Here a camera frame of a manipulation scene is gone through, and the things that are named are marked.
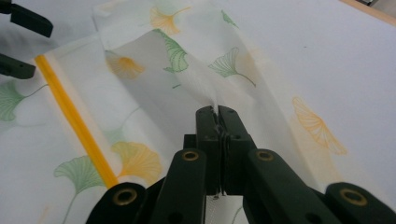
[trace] orange ginkgo leaf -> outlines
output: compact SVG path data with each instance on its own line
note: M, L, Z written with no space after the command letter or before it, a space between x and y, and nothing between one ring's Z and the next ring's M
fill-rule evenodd
M111 72L118 77L136 78L145 71L145 68L133 59L111 51L106 51L106 62Z
M161 29L167 35L174 35L180 32L175 26L176 14L189 9L189 7L183 8L172 15L165 15L157 7L152 7L150 10L150 23L155 29Z
M120 155L122 170L119 176L135 175L148 185L154 184L163 170L160 157L146 145L135 142L118 142L111 148Z
M347 150L335 138L323 119L308 108L300 98L294 97L292 103L298 120L318 144L334 154L347 154Z

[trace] white surface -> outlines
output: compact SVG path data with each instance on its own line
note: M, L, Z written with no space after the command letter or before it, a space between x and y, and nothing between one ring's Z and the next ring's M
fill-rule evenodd
M52 21L54 32L47 39L0 15L0 53L26 61L90 35L92 7L104 2L15 1ZM339 1L216 2L340 133L395 208L396 28Z

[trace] yellow stripe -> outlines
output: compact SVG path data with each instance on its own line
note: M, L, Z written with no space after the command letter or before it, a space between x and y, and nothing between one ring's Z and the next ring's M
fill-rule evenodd
M44 78L47 80L49 88L51 89L56 102L64 112L64 116L69 121L70 125L78 136L79 141L85 147L88 156L91 158L93 165L96 167L96 170L102 177L107 188L110 189L111 187L117 185L119 183L117 178L111 171L110 166L108 165L105 157L103 156L99 146L93 139L90 131L85 125L76 107L73 105L73 102L64 91L61 82L56 77L56 74L50 67L50 64L47 61L46 57L44 55L37 56L35 58L35 63L41 70Z

